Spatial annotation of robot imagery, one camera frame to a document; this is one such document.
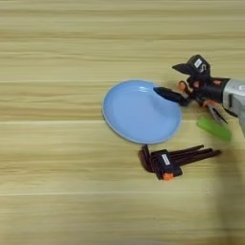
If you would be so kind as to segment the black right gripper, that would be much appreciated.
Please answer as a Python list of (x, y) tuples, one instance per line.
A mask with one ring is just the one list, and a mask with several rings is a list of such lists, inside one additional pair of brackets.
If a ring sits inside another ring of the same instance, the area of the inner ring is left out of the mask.
[[(191, 66), (187, 63), (176, 64), (172, 68), (181, 74), (192, 75)], [(222, 102), (223, 91), (228, 81), (228, 78), (206, 78), (199, 80), (189, 77), (187, 83), (190, 92), (186, 98), (166, 87), (154, 87), (153, 90), (162, 98), (176, 102), (181, 106), (188, 106), (192, 100), (195, 100), (200, 106), (204, 106), (208, 101)]]

